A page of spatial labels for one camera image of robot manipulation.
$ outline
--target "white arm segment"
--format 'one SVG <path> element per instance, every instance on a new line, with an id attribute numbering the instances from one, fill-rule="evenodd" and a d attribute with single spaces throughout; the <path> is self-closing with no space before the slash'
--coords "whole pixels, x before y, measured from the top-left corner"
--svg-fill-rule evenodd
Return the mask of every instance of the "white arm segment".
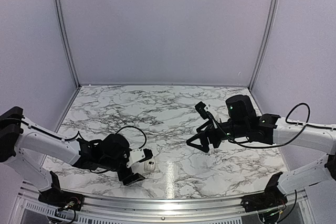
<path id="1" fill-rule="evenodd" d="M 10 157 L 4 164 L 30 181 L 39 191 L 50 189 L 53 182 L 50 172 L 42 168 L 23 149 L 15 148 L 15 152 L 16 156 Z"/>
<path id="2" fill-rule="evenodd" d="M 28 118 L 25 118 L 24 121 L 29 125 L 21 124 L 23 133 L 20 135 L 16 147 L 47 154 L 70 165 L 73 165 L 79 159 L 80 145 L 77 141 L 65 141 L 64 136 L 49 131 Z M 50 135 L 34 129 L 32 126 Z"/>
<path id="3" fill-rule="evenodd" d="M 302 125 L 288 124 L 285 118 L 279 118 L 277 128 L 273 132 L 273 141 L 275 144 L 284 144 L 292 139 L 302 129 Z M 311 148 L 323 151 L 327 154 L 336 153 L 336 126 L 326 124 L 313 124 L 320 127 L 329 127 L 332 130 L 316 129 L 307 126 L 305 130 L 293 141 L 292 145 Z"/>
<path id="4" fill-rule="evenodd" d="M 327 161 L 328 155 L 326 154 L 308 165 L 281 174 L 278 180 L 278 189 L 286 195 L 297 189 L 326 180 L 334 180 L 329 170 L 325 168 Z"/>

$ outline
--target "metal frame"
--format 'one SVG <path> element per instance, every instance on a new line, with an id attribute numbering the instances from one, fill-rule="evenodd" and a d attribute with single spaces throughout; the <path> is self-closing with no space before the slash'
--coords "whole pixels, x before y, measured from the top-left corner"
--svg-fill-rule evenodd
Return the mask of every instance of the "metal frame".
<path id="1" fill-rule="evenodd" d="M 114 220 L 117 223 L 210 223 L 212 221 L 218 223 L 219 220 L 224 222 L 224 220 L 256 214 L 256 212 L 245 213 L 244 208 L 240 205 L 243 195 L 203 199 L 132 199 L 92 194 L 84 195 L 85 199 L 82 210 L 78 213 L 79 217 L 85 219 L 90 217 L 103 218 L 105 221 Z M 22 216 L 25 207 L 23 200 L 42 204 L 38 202 L 37 198 L 37 189 L 31 183 L 24 181 L 10 223 L 19 223 L 15 220 L 18 220 L 18 216 Z M 293 204 L 294 199 L 294 193 L 288 195 L 288 204 Z M 298 204 L 307 206 L 307 199 L 304 189 L 298 191 Z M 301 211 L 303 210 L 305 210 L 304 214 L 307 214 L 309 207 L 301 209 Z M 306 219 L 308 220 L 307 223 L 313 223 L 309 216 L 306 216 Z"/>
<path id="2" fill-rule="evenodd" d="M 56 14 L 57 14 L 57 21 L 60 29 L 60 35 L 62 38 L 62 44 L 64 47 L 64 52 L 65 56 L 68 62 L 69 70 L 71 73 L 72 80 L 75 84 L 76 88 L 80 88 L 80 83 L 78 80 L 78 75 L 76 72 L 76 67 L 75 67 L 75 62 L 73 61 L 71 49 L 70 49 L 70 44 L 67 36 L 67 31 L 65 28 L 65 23 L 64 23 L 64 17 L 63 17 L 63 11 L 62 11 L 62 5 L 61 5 L 61 0 L 54 0 L 55 2 L 55 8 L 56 8 Z"/>
<path id="3" fill-rule="evenodd" d="M 270 36 L 270 33 L 271 33 L 271 29 L 272 29 L 272 26 L 273 26 L 273 23 L 274 23 L 277 7 L 278 7 L 278 0 L 271 0 L 269 11 L 268 11 L 266 27 L 265 27 L 265 31 L 264 31 L 264 36 L 263 36 L 262 41 L 261 41 L 261 45 L 260 45 L 258 57 L 257 57 L 257 60 L 256 60 L 256 64 L 255 64 L 255 67 L 254 67 L 254 70 L 253 70 L 253 74 L 251 76 L 250 84 L 248 86 L 248 89 L 251 92 L 252 92 L 252 89 L 253 89 L 256 81 L 257 81 L 257 78 L 258 78 L 258 75 L 259 75 L 259 72 L 260 72 L 260 69 L 261 69 L 261 65 L 263 64 L 262 62 L 263 62 L 264 57 L 265 57 L 267 44 L 268 44 L 269 36 Z"/>

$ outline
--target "enclosure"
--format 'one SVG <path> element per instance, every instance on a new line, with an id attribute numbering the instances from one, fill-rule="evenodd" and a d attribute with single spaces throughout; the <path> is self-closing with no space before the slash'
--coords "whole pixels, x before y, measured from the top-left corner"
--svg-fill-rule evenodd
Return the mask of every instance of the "enclosure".
<path id="1" fill-rule="evenodd" d="M 66 137 L 104 139 L 141 128 L 156 168 L 123 186 L 28 151 L 55 172 L 62 189 L 83 193 L 74 223 L 262 223 L 242 195 L 264 190 L 272 174 L 294 170 L 320 151 L 293 145 L 250 150 L 222 142 L 203 153 L 186 145 L 211 104 L 243 94 L 258 115 L 286 116 L 296 104 L 310 121 L 334 124 L 335 0 L 1 0 L 0 114 L 13 106 Z M 306 111 L 291 117 L 305 121 Z M 126 129 L 131 148 L 143 142 Z M 48 223 L 29 181 L 0 164 L 3 223 Z M 283 223 L 334 223 L 335 181 L 298 191 Z M 288 209 L 295 200 L 288 195 Z"/>

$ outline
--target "black bracket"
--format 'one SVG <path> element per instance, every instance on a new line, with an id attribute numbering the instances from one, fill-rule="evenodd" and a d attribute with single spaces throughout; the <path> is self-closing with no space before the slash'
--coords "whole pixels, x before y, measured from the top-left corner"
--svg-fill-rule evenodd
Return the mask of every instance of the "black bracket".
<path id="1" fill-rule="evenodd" d="M 288 202 L 286 196 L 282 194 L 277 185 L 282 172 L 274 174 L 263 193 L 243 196 L 241 205 L 246 212 L 261 211 L 272 207 L 281 206 Z"/>
<path id="2" fill-rule="evenodd" d="M 76 204 L 72 207 L 73 210 L 80 211 L 84 196 L 82 194 L 73 193 L 71 191 L 63 191 L 60 189 L 58 177 L 55 173 L 50 172 L 52 178 L 51 189 L 40 191 L 38 201 L 53 205 L 56 207 L 64 207 L 66 204 L 74 201 Z"/>

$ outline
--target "small white object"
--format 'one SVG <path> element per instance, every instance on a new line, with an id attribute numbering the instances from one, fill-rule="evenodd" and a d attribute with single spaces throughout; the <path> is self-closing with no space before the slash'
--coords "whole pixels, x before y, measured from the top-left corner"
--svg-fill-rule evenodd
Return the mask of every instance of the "small white object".
<path id="1" fill-rule="evenodd" d="M 152 172 L 155 170 L 155 159 L 151 158 L 147 161 L 144 162 L 144 169 L 149 171 L 149 172 Z"/>

